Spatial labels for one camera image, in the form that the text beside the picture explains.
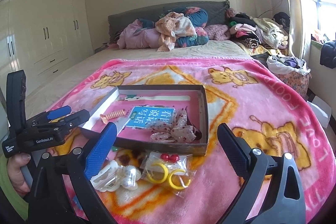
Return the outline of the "person's left hand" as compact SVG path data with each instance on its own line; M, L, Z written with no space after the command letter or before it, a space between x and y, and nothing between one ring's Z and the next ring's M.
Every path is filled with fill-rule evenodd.
M26 183L21 168L26 166L31 160L31 156L27 153L19 153L11 157L7 162L7 173L14 190L24 197L30 192L30 188Z

